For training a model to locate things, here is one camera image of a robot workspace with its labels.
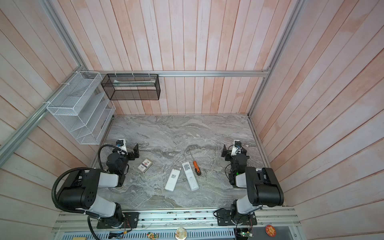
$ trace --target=white mesh shelf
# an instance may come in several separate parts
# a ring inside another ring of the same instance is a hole
[[[100,82],[100,73],[78,72],[47,107],[80,144],[100,144],[116,109],[105,92],[94,94]]]

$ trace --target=orange screwdriver handle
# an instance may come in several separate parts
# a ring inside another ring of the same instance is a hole
[[[201,175],[201,171],[200,171],[199,166],[197,165],[197,162],[196,162],[196,161],[193,161],[193,165],[195,166],[196,174],[197,174],[198,176],[200,176],[200,175]]]

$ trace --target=wood panel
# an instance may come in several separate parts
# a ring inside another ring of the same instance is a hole
[[[308,239],[381,239],[384,1],[320,5],[304,6],[251,118]]]
[[[80,54],[86,58],[87,67],[119,71],[122,67],[124,70],[266,69],[297,1],[91,2],[55,0],[53,4]],[[160,100],[119,101],[121,110],[117,113],[247,113],[255,97],[253,93],[258,90],[257,82],[258,78],[233,78],[233,81],[232,78],[165,78],[161,79],[164,94]]]
[[[102,9],[92,7],[97,12]],[[94,20],[83,17],[88,24]],[[95,20],[99,28],[107,25],[103,18]],[[110,33],[101,39],[113,43]],[[38,1],[0,3],[0,42],[0,144],[4,144],[78,65]],[[82,56],[84,48],[79,48]],[[120,58],[112,63],[120,65]],[[2,236],[45,239],[59,214],[50,196],[54,181],[70,168],[87,166],[94,153],[90,146],[78,144],[52,115],[43,119],[0,169]]]

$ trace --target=remote control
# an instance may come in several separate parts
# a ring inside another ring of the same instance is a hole
[[[193,174],[193,171],[191,169],[191,165],[189,164],[189,162],[182,163],[181,165],[183,166],[184,173],[187,177],[191,191],[193,192],[193,191],[199,189],[199,185],[197,184],[195,175]]]
[[[180,175],[179,170],[172,169],[165,187],[166,190],[173,192],[176,186],[177,179],[179,178],[179,175]]]

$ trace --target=gray marble tabletop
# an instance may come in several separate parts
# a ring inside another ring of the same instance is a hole
[[[120,203],[123,209],[230,206],[247,193],[246,189],[233,188],[224,172],[229,162],[221,157],[221,151],[224,144],[230,146],[234,139],[248,150],[248,166],[264,166],[244,115],[117,116],[105,144],[115,144],[122,138],[129,151],[139,144],[140,157],[129,162],[122,187],[99,189],[98,194]],[[174,191],[165,190],[172,168],[180,169],[186,161],[193,167],[188,149],[202,172],[201,176],[195,175],[200,188],[191,192],[181,169]],[[102,150],[104,169],[110,153],[108,147]],[[145,158],[153,164],[142,174],[137,166]]]

